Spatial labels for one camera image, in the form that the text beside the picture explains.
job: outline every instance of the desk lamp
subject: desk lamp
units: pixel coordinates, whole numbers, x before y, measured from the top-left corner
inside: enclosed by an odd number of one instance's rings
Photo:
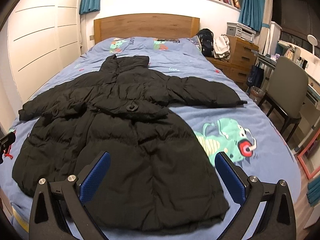
[[[315,62],[315,46],[317,46],[318,45],[318,41],[317,41],[317,39],[316,39],[316,37],[315,36],[313,36],[313,35],[308,35],[308,41],[311,43],[311,45],[312,45],[312,54],[313,54],[313,63]]]

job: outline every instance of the red frame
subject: red frame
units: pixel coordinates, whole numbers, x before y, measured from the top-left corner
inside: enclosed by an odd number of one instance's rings
[[[320,171],[320,166],[317,167],[314,171],[310,172],[306,166],[306,164],[304,163],[302,156],[307,152],[307,150],[311,147],[311,145],[313,144],[313,142],[316,140],[316,138],[318,137],[318,135],[320,134],[320,128],[319,130],[316,132],[316,134],[314,135],[314,137],[312,138],[312,140],[308,143],[308,145],[302,150],[302,152],[298,155],[298,160],[301,163],[302,168],[304,169],[308,179],[312,179],[319,171]]]

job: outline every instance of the blue gripper pad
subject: blue gripper pad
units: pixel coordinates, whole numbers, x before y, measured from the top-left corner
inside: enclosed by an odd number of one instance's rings
[[[233,201],[242,205],[245,202],[245,188],[229,163],[218,153],[214,160],[215,168],[226,185]]]
[[[105,152],[81,184],[79,199],[83,205],[93,198],[109,167],[110,154]]]

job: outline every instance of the black backpack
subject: black backpack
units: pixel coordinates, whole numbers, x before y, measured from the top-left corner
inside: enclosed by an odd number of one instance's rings
[[[201,53],[205,57],[213,56],[213,33],[209,29],[202,29],[197,33],[201,44]]]

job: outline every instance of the bed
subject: bed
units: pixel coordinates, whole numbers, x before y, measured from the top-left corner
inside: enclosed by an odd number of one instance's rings
[[[276,183],[279,179],[286,180],[295,202],[300,194],[301,181],[298,165],[290,149],[257,105],[202,56],[197,37],[194,37],[198,30],[198,18],[180,15],[130,14],[95,20],[96,45],[50,79],[31,99],[55,85],[73,80],[84,73],[98,71],[106,57],[115,53],[118,57],[147,55],[150,57],[149,67],[166,75],[197,76],[209,81],[222,82],[235,90],[242,100],[247,100],[248,104],[243,107],[220,109],[179,105],[172,105],[170,108],[193,129],[212,165],[215,154],[225,151],[249,176],[255,175],[261,181],[270,183]],[[179,39],[179,42],[168,41],[175,39]],[[0,186],[10,200],[13,210],[12,224],[25,239],[28,238],[32,199],[20,191],[11,173],[22,143],[36,121],[14,121],[12,130],[15,131],[17,139],[10,150],[13,159],[5,158],[0,168]],[[246,150],[248,146],[251,146],[252,150]],[[192,233],[170,236],[150,236],[120,229],[103,229],[103,232],[110,240],[215,240],[239,208],[239,205],[232,201],[221,178],[219,179],[230,205],[222,223]],[[262,203],[244,239],[253,234],[263,208]],[[71,221],[68,223],[74,236],[80,238],[75,225]]]

